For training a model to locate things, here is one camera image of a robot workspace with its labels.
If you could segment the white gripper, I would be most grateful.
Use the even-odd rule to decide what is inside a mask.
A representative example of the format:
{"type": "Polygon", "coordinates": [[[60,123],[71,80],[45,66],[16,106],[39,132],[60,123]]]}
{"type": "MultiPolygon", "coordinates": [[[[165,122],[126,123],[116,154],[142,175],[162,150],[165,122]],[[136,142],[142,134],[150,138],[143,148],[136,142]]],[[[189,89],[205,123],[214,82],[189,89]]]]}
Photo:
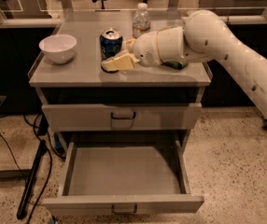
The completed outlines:
{"type": "Polygon", "coordinates": [[[121,49],[132,53],[123,53],[102,61],[101,66],[107,72],[134,69],[137,63],[144,66],[156,66],[165,62],[184,61],[184,30],[181,26],[149,32],[122,42],[121,49]]]}

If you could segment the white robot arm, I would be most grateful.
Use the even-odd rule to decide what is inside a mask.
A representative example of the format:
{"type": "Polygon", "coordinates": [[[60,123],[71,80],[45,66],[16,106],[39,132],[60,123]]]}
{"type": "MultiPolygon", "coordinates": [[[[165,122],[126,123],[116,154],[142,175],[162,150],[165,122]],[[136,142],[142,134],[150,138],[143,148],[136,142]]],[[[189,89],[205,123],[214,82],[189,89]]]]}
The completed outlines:
{"type": "Polygon", "coordinates": [[[267,59],[241,42],[218,15],[198,10],[183,26],[164,28],[122,43],[117,55],[101,62],[107,72],[166,62],[220,63],[267,118],[267,59]]]}

